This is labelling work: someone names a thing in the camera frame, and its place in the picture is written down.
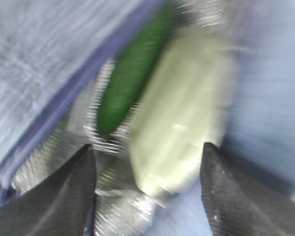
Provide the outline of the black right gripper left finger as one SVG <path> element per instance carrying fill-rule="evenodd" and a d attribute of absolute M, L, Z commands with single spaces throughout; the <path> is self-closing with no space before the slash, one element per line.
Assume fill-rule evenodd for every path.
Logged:
<path fill-rule="evenodd" d="M 82 236 L 93 208 L 91 144 L 24 195 L 0 207 L 0 236 Z"/>

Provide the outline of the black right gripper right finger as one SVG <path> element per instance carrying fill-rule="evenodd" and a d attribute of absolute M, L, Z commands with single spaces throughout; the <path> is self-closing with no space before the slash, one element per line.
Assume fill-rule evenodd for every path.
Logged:
<path fill-rule="evenodd" d="M 295 236 L 295 202 L 205 143 L 202 200 L 214 236 Z"/>

